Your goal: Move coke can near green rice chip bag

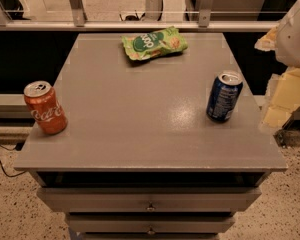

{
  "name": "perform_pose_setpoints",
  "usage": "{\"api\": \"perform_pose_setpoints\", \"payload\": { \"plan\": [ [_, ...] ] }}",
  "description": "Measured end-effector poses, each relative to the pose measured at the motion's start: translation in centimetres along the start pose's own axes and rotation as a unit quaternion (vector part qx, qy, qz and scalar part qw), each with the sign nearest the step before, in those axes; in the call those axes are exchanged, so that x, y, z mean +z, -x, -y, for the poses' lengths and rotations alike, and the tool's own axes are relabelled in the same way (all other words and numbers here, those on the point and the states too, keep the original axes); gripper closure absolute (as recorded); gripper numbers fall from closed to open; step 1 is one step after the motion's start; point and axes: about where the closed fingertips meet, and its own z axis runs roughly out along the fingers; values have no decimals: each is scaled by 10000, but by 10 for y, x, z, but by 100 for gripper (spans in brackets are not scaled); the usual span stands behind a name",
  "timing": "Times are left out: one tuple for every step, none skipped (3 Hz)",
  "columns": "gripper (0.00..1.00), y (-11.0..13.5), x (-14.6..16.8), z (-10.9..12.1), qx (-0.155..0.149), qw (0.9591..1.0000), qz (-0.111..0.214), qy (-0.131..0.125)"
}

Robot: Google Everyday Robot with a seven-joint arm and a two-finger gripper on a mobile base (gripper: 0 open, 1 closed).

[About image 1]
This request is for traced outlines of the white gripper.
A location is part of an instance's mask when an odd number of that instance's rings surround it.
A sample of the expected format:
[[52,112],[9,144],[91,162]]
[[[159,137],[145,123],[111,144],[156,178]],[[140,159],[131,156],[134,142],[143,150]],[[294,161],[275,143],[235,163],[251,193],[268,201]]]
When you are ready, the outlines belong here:
[[282,18],[278,30],[271,28],[254,48],[264,52],[275,50],[276,59],[290,66],[281,76],[269,80],[270,98],[263,108],[262,123],[280,128],[300,106],[300,0]]

